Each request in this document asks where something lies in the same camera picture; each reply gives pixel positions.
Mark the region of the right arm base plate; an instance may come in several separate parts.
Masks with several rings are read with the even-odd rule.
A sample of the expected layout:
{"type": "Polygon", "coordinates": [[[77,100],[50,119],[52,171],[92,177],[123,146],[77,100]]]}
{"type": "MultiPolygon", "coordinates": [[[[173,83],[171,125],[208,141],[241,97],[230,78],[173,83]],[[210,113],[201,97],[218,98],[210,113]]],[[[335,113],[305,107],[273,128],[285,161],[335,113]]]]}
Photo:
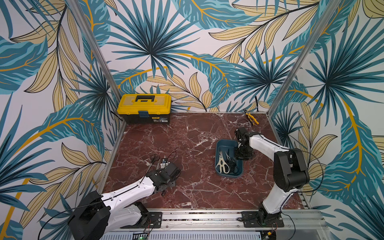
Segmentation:
{"type": "Polygon", "coordinates": [[[268,214],[264,211],[244,211],[237,218],[245,228],[282,228],[285,226],[281,213],[268,214]]]}

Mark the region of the black handled scissors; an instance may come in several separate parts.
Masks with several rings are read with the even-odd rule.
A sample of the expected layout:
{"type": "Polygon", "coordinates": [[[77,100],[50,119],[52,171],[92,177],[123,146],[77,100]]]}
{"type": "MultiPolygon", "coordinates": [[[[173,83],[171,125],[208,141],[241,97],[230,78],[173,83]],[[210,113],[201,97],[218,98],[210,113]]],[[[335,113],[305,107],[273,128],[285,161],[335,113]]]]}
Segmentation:
{"type": "Polygon", "coordinates": [[[226,174],[237,175],[239,172],[238,162],[235,158],[230,156],[230,150],[225,152],[225,163],[227,164],[226,174]]]}

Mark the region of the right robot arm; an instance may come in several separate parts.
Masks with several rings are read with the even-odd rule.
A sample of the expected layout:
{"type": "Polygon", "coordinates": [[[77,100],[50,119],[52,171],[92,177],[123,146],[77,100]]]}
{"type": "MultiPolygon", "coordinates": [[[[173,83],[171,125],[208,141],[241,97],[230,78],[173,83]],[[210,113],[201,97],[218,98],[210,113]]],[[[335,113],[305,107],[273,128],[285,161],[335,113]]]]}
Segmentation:
{"type": "Polygon", "coordinates": [[[264,135],[244,127],[235,130],[238,146],[235,158],[249,160],[258,151],[274,162],[274,186],[259,206],[257,221],[261,225],[278,219],[289,198],[310,181],[308,167],[301,150],[279,145],[264,135]]]}

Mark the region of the cream handled kitchen scissors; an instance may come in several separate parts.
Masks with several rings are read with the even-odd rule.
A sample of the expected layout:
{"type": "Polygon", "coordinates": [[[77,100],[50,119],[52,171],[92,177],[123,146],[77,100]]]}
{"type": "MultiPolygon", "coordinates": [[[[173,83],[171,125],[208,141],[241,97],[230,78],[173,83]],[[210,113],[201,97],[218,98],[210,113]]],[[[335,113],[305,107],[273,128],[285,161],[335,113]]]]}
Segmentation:
{"type": "Polygon", "coordinates": [[[225,162],[222,151],[219,152],[219,160],[218,160],[218,163],[216,164],[216,168],[219,170],[219,173],[221,173],[221,174],[229,174],[230,173],[230,167],[225,162]]]}

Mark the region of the teal plastic storage box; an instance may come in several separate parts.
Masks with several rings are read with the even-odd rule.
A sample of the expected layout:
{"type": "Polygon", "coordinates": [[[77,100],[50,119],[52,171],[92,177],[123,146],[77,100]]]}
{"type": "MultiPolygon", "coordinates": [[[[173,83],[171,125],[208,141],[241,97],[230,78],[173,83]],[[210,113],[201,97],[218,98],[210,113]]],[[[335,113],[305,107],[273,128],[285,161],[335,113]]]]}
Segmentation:
{"type": "Polygon", "coordinates": [[[236,141],[233,141],[233,140],[219,140],[217,142],[217,147],[216,147],[216,156],[215,156],[215,170],[216,170],[216,173],[221,176],[221,177],[225,177],[225,178],[239,178],[242,174],[243,174],[243,170],[244,170],[244,167],[243,167],[243,161],[242,160],[237,160],[234,156],[234,150],[235,150],[235,147],[238,146],[238,143],[236,141]],[[230,150],[230,156],[232,158],[235,158],[238,162],[238,168],[239,168],[239,172],[237,175],[232,175],[232,174],[221,174],[219,173],[219,170],[216,168],[216,164],[218,163],[218,160],[219,160],[219,152],[222,151],[223,152],[223,156],[224,156],[224,159],[225,159],[225,152],[227,150],[230,150]]]}

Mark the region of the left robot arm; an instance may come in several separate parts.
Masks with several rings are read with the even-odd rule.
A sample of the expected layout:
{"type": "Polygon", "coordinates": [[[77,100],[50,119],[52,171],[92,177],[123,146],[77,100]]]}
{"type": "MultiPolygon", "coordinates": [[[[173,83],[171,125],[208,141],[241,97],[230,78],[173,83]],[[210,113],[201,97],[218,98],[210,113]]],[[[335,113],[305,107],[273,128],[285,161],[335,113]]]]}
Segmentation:
{"type": "Polygon", "coordinates": [[[157,217],[141,203],[141,199],[175,186],[181,170],[173,163],[150,171],[119,190],[87,194],[73,210],[68,226],[76,240],[99,240],[105,233],[120,229],[145,229],[156,223],[157,217]]]}

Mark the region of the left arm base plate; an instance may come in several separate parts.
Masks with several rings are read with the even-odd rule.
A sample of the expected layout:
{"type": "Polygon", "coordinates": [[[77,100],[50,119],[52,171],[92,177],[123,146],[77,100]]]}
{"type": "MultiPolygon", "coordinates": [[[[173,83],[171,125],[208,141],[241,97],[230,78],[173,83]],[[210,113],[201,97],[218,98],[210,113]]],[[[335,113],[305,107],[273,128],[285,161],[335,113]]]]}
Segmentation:
{"type": "Polygon", "coordinates": [[[148,212],[144,214],[144,216],[141,217],[135,225],[125,225],[121,227],[121,229],[160,229],[162,225],[162,219],[162,212],[148,212]]]}

